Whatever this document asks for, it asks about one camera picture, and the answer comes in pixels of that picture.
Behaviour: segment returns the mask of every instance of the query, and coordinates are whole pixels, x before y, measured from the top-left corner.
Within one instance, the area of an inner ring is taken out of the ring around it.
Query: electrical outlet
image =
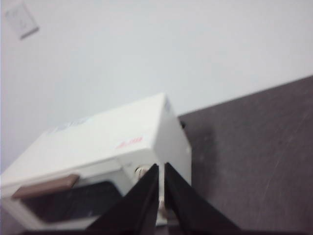
[[[24,3],[20,3],[6,11],[5,17],[20,39],[39,29]]]

